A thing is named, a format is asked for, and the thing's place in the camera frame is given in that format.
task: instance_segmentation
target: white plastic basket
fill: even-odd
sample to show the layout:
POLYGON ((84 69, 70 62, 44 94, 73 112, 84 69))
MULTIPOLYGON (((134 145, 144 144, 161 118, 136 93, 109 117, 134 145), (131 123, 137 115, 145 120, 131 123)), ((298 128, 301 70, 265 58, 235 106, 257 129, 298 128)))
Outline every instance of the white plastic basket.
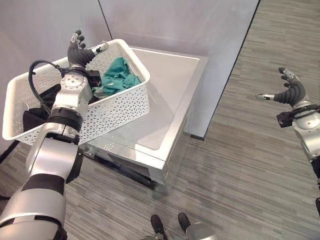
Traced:
MULTIPOLYGON (((87 118, 82 123, 79 144, 110 132, 149 112, 146 86, 150 79, 148 70, 124 40, 115 39, 108 44, 109 48, 96 56, 87 65, 87 70, 99 70, 103 76, 115 58, 123 57, 128 62, 131 73, 137 75, 141 83, 90 104, 87 118)), ((68 58, 59 59, 54 63, 68 67, 68 58)), ((38 93, 61 81, 59 71, 49 64, 36 68, 34 72, 36 75, 33 76, 33 82, 38 93)), ((13 78, 6 91, 2 137, 5 140, 19 140, 32 145, 42 125, 23 132, 23 114, 27 109, 38 107, 40 103, 30 89, 28 72, 13 78)))

